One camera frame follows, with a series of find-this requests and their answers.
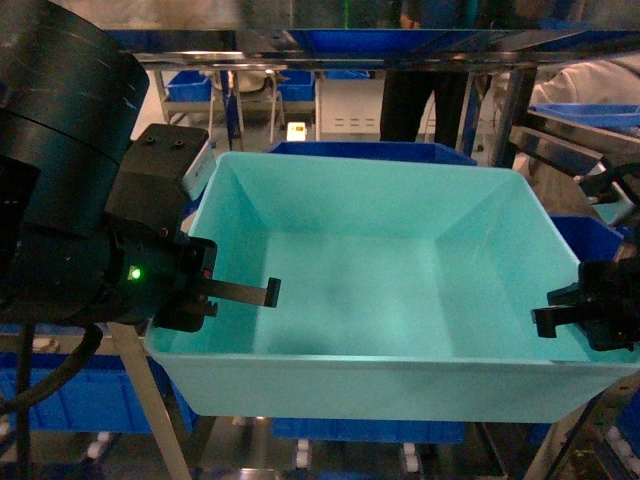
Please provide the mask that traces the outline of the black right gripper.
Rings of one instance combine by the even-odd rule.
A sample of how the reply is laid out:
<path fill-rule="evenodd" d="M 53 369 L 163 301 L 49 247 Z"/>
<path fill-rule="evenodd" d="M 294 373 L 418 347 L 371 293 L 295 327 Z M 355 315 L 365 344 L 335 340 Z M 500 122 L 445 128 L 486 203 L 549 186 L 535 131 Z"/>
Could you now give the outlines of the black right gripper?
<path fill-rule="evenodd" d="M 635 349 L 639 343 L 639 250 L 625 248 L 613 260 L 586 261 L 576 282 L 547 293 L 548 307 L 533 309 L 540 338 L 575 325 L 594 351 Z"/>

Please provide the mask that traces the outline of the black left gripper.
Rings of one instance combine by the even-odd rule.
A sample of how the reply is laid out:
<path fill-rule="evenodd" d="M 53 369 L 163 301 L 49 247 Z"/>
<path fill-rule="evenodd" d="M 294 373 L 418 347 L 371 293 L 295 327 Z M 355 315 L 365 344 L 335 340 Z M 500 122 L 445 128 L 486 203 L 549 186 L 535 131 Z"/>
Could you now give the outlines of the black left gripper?
<path fill-rule="evenodd" d="M 111 263 L 106 278 L 110 320 L 137 325 L 152 319 L 161 328 L 196 332 L 218 313 L 209 299 L 275 308 L 281 280 L 265 288 L 212 280 L 215 242 L 184 233 L 163 237 L 130 221 L 111 224 Z"/>

